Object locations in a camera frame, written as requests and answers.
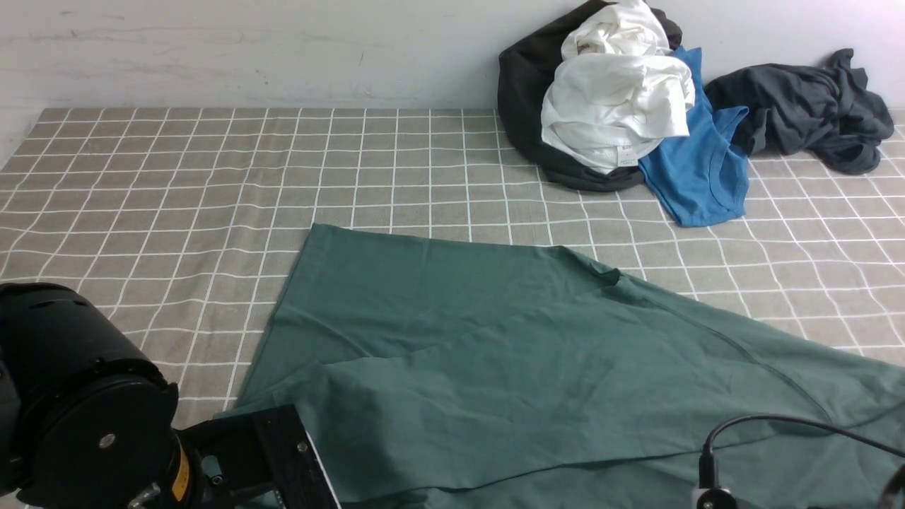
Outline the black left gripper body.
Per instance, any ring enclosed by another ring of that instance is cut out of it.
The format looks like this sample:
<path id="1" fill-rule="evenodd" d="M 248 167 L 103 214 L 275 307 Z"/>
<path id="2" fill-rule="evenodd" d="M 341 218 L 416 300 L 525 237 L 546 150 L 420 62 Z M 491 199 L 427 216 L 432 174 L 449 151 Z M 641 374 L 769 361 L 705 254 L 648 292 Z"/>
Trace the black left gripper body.
<path id="1" fill-rule="evenodd" d="M 294 406 L 174 431 L 169 465 L 129 508 L 240 508 L 268 493 L 280 508 L 339 508 Z"/>

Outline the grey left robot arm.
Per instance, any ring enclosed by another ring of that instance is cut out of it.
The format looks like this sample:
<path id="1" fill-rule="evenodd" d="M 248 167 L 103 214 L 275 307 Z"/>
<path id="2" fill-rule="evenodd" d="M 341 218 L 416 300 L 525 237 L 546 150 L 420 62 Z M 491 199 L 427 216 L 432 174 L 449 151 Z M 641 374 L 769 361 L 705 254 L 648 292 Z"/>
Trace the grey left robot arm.
<path id="1" fill-rule="evenodd" d="M 281 508 L 339 500 L 294 406 L 173 426 L 178 386 L 88 300 L 1 292 L 2 493 L 39 508 Z"/>

